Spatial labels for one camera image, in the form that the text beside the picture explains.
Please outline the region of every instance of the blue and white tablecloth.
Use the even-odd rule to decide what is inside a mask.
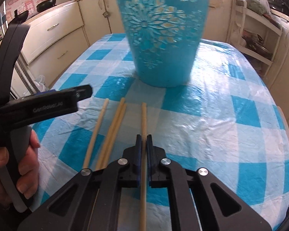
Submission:
[[[148,105],[153,143],[183,167],[206,167],[276,229],[289,204],[289,142],[278,109],[245,57],[232,46],[202,40],[190,81],[155,88],[135,73],[125,34],[106,35],[86,50],[54,89],[90,84],[94,93],[79,111],[34,125],[41,148],[35,207],[82,168],[105,98],[110,102],[97,136],[95,167],[121,97],[127,111],[111,161],[141,133],[141,103]],[[147,192],[148,230],[171,230],[166,189]],[[124,189],[118,230],[137,230],[139,190]]]

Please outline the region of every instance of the black pan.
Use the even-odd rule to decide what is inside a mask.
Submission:
[[[10,24],[22,24],[24,23],[29,15],[29,11],[26,10],[18,15],[17,9],[14,11],[15,17],[13,20],[10,21]]]
[[[36,6],[36,10],[37,12],[41,13],[49,8],[52,8],[53,6],[55,6],[55,4],[56,4],[56,0],[46,0],[46,1],[39,3]]]

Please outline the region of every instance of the blue flower pot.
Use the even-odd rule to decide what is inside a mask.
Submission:
[[[117,0],[141,81],[176,87],[189,80],[209,0]]]

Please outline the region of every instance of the hand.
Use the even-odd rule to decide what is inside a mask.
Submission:
[[[39,148],[39,140],[34,130],[31,132],[30,143],[25,157],[18,165],[19,173],[22,175],[17,181],[17,189],[19,192],[29,199],[38,189],[39,184],[39,162],[35,149]],[[0,168],[8,162],[9,154],[5,147],[0,147]],[[10,197],[5,192],[5,189],[0,181],[0,203],[8,206],[11,203]]]

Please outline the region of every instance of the wooden stick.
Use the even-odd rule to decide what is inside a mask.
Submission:
[[[122,123],[122,120],[123,120],[123,117],[124,117],[124,114],[125,114],[125,110],[126,110],[126,103],[123,105],[123,108],[122,108],[122,111],[120,112],[120,116],[119,116],[119,119],[117,121],[116,127],[115,127],[115,129],[113,131],[113,135],[111,136],[111,140],[110,140],[110,142],[108,144],[108,148],[106,150],[106,153],[105,153],[105,156],[104,156],[104,160],[103,160],[103,163],[102,163],[102,168],[106,168],[107,165],[108,165],[109,158],[110,158],[111,152],[113,150],[113,144],[115,143],[117,134],[119,132],[119,129],[120,129],[120,126],[121,126],[121,123]]]
[[[140,184],[140,217],[139,230],[146,231],[147,219],[147,104],[141,105],[141,135],[142,135],[142,154],[141,154],[141,184]]]
[[[108,148],[108,144],[110,142],[111,136],[113,135],[113,130],[114,130],[115,126],[116,126],[116,122],[118,121],[119,114],[120,114],[120,112],[122,110],[124,101],[125,101],[125,98],[121,98],[120,103],[119,103],[118,108],[117,108],[117,111],[115,113],[115,116],[113,118],[113,121],[112,121],[112,123],[111,123],[111,125],[110,125],[110,127],[108,129],[108,133],[107,133],[105,141],[103,143],[101,152],[99,153],[99,159],[97,160],[97,163],[96,163],[96,166],[95,166],[95,170],[102,169],[102,163],[103,163],[103,160],[104,160],[104,157],[105,157],[105,153],[106,153],[106,150]]]
[[[108,103],[109,103],[109,99],[107,98],[107,99],[105,99],[102,110],[99,113],[99,118],[97,119],[94,131],[92,133],[91,140],[90,140],[90,143],[88,145],[87,153],[86,153],[82,168],[88,168],[89,167],[89,162],[91,159],[91,155],[92,155],[92,151],[93,151],[94,144],[96,141],[96,137],[97,137],[97,134],[99,133],[99,128],[101,127],[102,120],[103,120],[103,117],[105,115],[105,111],[106,111]]]

